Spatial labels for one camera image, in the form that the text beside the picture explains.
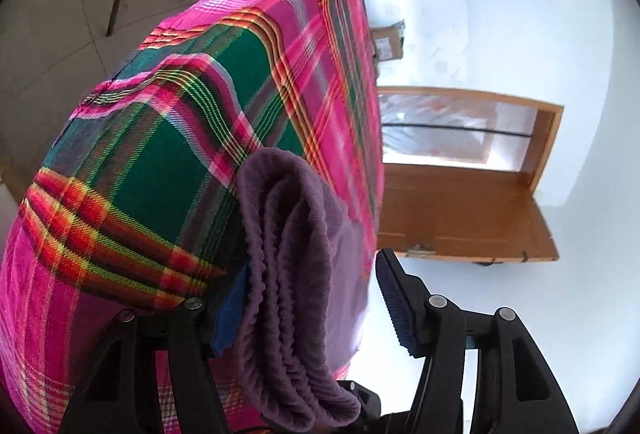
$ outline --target purple towel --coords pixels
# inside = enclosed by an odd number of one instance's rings
[[[238,171],[250,256],[238,376],[267,418],[297,432],[360,413],[332,372],[356,348],[367,304],[360,223],[306,161],[260,149]]]

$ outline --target metal rivet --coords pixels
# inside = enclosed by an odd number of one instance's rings
[[[198,309],[202,306],[202,299],[200,297],[189,297],[184,301],[184,306],[187,309]]]
[[[514,318],[516,318],[516,312],[514,310],[512,310],[511,308],[500,308],[500,311],[498,312],[498,314],[505,320],[513,320]]]
[[[444,308],[447,305],[447,299],[445,299],[442,295],[431,295],[429,297],[429,304],[431,304],[434,308]]]
[[[120,322],[131,322],[136,317],[136,312],[133,309],[123,309],[116,317]]]

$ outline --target wooden door frame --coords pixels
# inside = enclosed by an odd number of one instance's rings
[[[533,100],[532,98],[460,88],[379,86],[378,94],[458,96],[472,100],[488,100],[505,104],[517,104],[537,109],[538,114],[536,115],[536,121],[533,126],[534,133],[520,171],[523,183],[529,187],[529,191],[532,193],[536,190],[540,182],[540,177],[546,167],[546,162],[549,159],[549,155],[556,141],[558,129],[560,128],[562,112],[564,111],[563,106]]]

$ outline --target cardboard box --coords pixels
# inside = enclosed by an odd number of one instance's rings
[[[375,58],[380,62],[402,58],[402,37],[397,26],[371,29]]]

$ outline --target door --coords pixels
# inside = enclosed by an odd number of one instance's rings
[[[442,260],[558,259],[533,191],[562,108],[490,93],[390,89],[380,89],[378,247]]]

